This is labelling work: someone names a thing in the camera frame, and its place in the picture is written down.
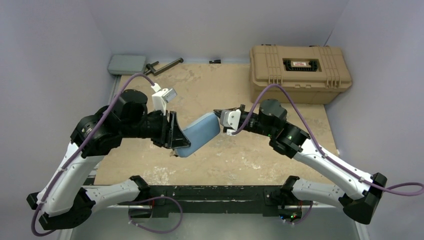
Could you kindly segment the light blue umbrella case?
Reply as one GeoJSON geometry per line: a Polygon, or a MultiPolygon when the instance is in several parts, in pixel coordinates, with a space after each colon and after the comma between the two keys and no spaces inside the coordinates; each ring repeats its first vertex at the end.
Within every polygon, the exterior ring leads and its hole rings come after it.
{"type": "Polygon", "coordinates": [[[180,158],[187,158],[215,138],[220,131],[220,123],[215,113],[206,113],[183,129],[182,132],[190,141],[190,146],[176,148],[174,154],[180,158]]]}

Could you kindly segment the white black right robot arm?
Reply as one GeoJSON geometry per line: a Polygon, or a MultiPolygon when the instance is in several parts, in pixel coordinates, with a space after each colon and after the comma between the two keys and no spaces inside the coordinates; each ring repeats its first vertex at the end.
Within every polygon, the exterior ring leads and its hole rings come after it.
{"type": "Polygon", "coordinates": [[[215,109],[213,113],[228,135],[234,134],[247,121],[243,130],[269,137],[274,151],[313,168],[333,183],[316,183],[290,176],[281,188],[288,197],[331,205],[342,209],[358,223],[371,223],[387,177],[379,172],[370,174],[357,169],[321,145],[315,145],[309,133],[287,121],[287,110],[278,100],[263,101],[258,113],[245,111],[243,104],[215,109]]]}

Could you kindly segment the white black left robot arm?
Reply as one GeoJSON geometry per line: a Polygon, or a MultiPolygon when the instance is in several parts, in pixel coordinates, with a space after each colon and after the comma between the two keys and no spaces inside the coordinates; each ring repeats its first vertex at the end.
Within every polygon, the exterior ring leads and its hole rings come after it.
{"type": "Polygon", "coordinates": [[[138,175],[98,189],[83,186],[92,169],[123,139],[149,139],[166,149],[191,145],[175,111],[150,112],[147,102],[148,97],[141,91],[127,89],[110,105],[80,120],[52,179],[42,191],[31,193],[26,199],[35,211],[32,221],[39,223],[45,234],[75,228],[94,212],[112,205],[154,202],[156,194],[138,175]]]}

